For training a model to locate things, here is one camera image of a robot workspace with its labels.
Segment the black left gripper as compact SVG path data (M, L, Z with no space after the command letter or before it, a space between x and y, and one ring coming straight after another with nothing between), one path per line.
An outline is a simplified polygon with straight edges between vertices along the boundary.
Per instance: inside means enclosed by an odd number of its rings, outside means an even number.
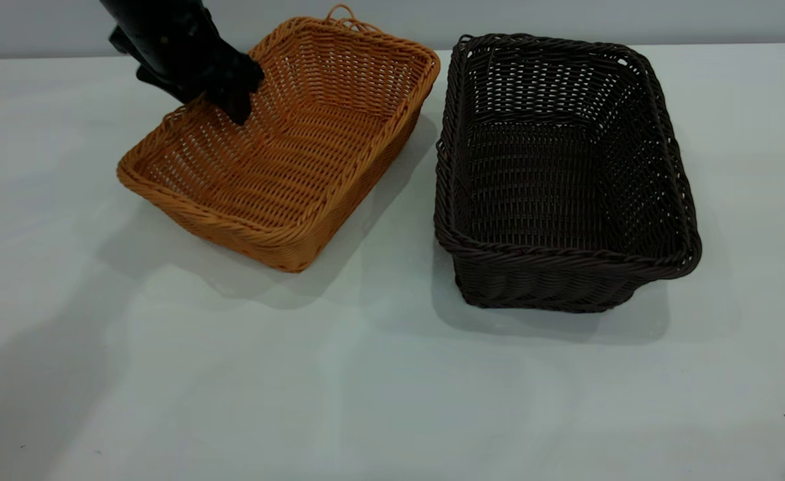
M245 125L252 112L251 96L265 78L255 59L224 40L166 37L165 46L170 53L169 82L142 64L136 70L136 79L167 92L182 104L204 94L234 124Z

